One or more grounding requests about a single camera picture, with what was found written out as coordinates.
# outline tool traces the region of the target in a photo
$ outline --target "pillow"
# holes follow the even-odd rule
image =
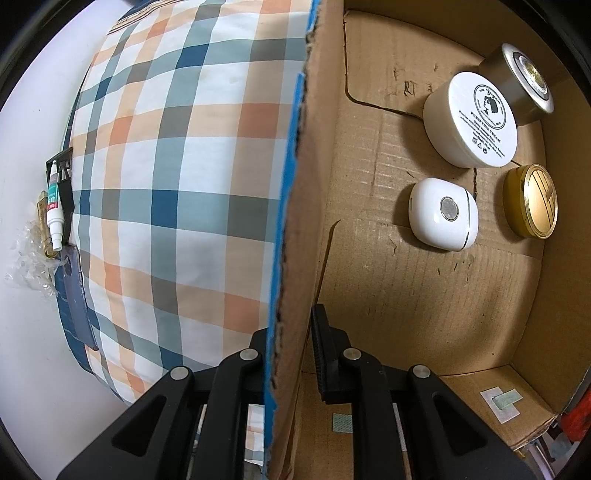
[[[121,19],[77,98],[70,145],[98,350],[133,402],[267,325],[280,182],[309,0],[158,0]]]

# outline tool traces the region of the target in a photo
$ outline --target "plastic bag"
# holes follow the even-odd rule
[[[42,291],[49,297],[58,295],[53,277],[63,261],[45,256],[37,220],[25,225],[11,251],[14,253],[14,264],[6,274],[7,280],[21,287]]]

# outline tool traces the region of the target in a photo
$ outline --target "silver metal canister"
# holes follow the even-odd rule
[[[503,43],[478,67],[503,94],[517,125],[527,125],[554,111],[548,84],[533,62],[518,48]]]

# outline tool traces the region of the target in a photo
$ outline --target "logo on jar lid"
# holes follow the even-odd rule
[[[480,117],[495,130],[505,126],[507,114],[501,96],[486,85],[479,85],[474,89],[474,103]]]

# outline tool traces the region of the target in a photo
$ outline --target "white round case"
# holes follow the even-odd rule
[[[421,242],[443,250],[464,250],[478,234],[474,198],[465,188],[445,180],[424,179],[413,187],[408,218]]]

